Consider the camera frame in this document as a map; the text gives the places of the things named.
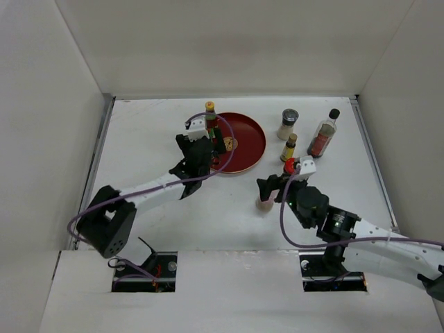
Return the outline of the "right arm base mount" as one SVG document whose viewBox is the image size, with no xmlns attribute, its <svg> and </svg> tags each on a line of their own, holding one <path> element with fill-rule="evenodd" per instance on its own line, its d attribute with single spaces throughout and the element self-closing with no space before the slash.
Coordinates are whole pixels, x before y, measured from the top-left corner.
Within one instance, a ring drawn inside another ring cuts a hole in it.
<svg viewBox="0 0 444 333">
<path fill-rule="evenodd" d="M 367 292 L 365 275 L 343 265 L 345 246 L 301 250 L 302 287 L 305 292 Z"/>
</svg>

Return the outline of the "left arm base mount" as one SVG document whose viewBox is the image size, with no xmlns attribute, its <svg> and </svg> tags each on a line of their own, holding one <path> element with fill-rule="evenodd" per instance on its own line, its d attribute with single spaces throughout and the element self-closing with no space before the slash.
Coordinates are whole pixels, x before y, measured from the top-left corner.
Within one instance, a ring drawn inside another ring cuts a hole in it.
<svg viewBox="0 0 444 333">
<path fill-rule="evenodd" d="M 149 249 L 149 256 L 141 265 L 127 259 L 113 257 L 108 267 L 114 270 L 111 292 L 113 293 L 173 293 L 176 291 L 178 272 L 177 252 L 158 252 L 142 238 L 139 240 Z"/>
</svg>

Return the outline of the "yellow-cap green-label sauce bottle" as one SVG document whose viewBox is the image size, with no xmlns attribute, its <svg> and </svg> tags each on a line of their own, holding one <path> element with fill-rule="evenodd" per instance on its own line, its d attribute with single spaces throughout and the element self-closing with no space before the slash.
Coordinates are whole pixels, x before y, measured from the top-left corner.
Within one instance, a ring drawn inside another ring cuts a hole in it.
<svg viewBox="0 0 444 333">
<path fill-rule="evenodd" d="M 205 103 L 205 113 L 205 124 L 208 135 L 211 140 L 215 140 L 215 129 L 218 128 L 218 119 L 216 117 L 215 104 L 213 101 L 207 101 Z"/>
</svg>

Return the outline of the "black-top pepper grinder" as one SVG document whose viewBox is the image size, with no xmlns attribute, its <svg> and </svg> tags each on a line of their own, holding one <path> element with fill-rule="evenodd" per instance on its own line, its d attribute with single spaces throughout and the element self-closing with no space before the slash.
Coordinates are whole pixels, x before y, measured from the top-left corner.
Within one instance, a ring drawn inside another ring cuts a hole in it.
<svg viewBox="0 0 444 333">
<path fill-rule="evenodd" d="M 298 111 L 287 108 L 282 111 L 282 122 L 277 131 L 277 137 L 281 140 L 288 140 L 290 134 L 293 133 L 295 123 L 299 118 Z"/>
</svg>

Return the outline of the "red-lid chili sauce jar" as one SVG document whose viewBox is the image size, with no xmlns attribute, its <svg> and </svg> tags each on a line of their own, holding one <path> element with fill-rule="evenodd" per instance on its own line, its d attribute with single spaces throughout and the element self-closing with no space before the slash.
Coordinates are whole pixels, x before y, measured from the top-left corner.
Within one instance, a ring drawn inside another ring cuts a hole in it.
<svg viewBox="0 0 444 333">
<path fill-rule="evenodd" d="M 292 175 L 296 171 L 296 158 L 290 157 L 283 166 L 283 173 Z"/>
</svg>

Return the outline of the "tall soy sauce bottle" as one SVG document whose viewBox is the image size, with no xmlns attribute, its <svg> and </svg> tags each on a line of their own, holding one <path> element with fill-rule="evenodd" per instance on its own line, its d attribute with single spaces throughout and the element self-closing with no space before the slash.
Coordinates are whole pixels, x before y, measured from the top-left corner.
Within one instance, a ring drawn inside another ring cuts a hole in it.
<svg viewBox="0 0 444 333">
<path fill-rule="evenodd" d="M 336 120 L 339 118 L 340 110 L 334 108 L 331 109 L 328 118 L 319 123 L 314 136 L 307 149 L 307 154 L 313 158 L 320 158 L 334 134 L 336 133 Z"/>
</svg>

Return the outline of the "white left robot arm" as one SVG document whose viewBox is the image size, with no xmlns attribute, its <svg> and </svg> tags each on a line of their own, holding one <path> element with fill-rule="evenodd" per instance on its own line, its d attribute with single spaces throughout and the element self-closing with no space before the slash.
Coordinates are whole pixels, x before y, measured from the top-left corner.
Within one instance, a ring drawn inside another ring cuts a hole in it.
<svg viewBox="0 0 444 333">
<path fill-rule="evenodd" d="M 206 129 L 176 135 L 183 154 L 177 165 L 154 181 L 132 191 L 110 185 L 99 189 L 81 214 L 76 229 L 80 237 L 103 258 L 130 257 L 130 234 L 136 216 L 168 202 L 183 200 L 198 191 L 216 172 L 241 173 L 255 166 L 264 154 L 263 132 L 238 130 L 233 135 Z"/>
</svg>

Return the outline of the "round red tray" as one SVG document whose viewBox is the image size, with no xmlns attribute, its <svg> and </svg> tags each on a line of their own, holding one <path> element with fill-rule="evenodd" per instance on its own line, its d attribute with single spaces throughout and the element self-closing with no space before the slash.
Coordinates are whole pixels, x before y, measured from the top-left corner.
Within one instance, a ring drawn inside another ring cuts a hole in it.
<svg viewBox="0 0 444 333">
<path fill-rule="evenodd" d="M 218 119 L 218 127 L 224 137 L 226 153 L 219 155 L 219 165 L 212 165 L 213 170 L 219 170 L 228 160 L 231 151 L 234 155 L 223 173 L 241 173 L 255 166 L 264 154 L 266 138 L 261 126 L 252 118 L 236 113 L 219 113 L 231 126 L 234 139 L 226 124 Z"/>
</svg>

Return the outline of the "pink-lid small jar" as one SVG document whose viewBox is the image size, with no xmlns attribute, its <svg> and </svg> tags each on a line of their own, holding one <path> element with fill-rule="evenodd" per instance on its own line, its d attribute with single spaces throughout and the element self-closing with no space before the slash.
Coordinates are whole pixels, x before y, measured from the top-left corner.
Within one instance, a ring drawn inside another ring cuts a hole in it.
<svg viewBox="0 0 444 333">
<path fill-rule="evenodd" d="M 261 212 L 270 212 L 274 206 L 274 195 L 270 195 L 267 200 L 262 200 L 260 196 L 257 197 L 255 204 L 256 208 Z"/>
</svg>

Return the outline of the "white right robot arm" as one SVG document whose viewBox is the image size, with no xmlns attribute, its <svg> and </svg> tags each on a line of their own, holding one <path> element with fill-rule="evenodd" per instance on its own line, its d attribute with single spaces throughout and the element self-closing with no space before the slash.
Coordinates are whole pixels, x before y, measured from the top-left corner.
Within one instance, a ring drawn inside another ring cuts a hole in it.
<svg viewBox="0 0 444 333">
<path fill-rule="evenodd" d="M 321 239 L 323 269 L 332 275 L 360 271 L 399 280 L 443 301 L 443 242 L 415 239 L 380 228 L 330 205 L 328 196 L 308 184 L 314 162 L 299 162 L 291 173 L 272 175 L 267 183 L 275 202 L 289 207 L 304 229 Z"/>
</svg>

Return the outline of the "small yellow-label dark bottle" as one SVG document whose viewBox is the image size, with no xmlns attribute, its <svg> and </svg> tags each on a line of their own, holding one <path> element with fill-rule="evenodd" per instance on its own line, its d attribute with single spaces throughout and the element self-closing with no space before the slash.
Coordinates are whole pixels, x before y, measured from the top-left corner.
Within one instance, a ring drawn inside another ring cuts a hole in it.
<svg viewBox="0 0 444 333">
<path fill-rule="evenodd" d="M 286 141 L 282 153 L 280 155 L 280 160 L 282 162 L 286 162 L 289 158 L 293 157 L 297 139 L 298 139 L 297 134 L 291 133 L 289 135 L 289 138 Z"/>
</svg>

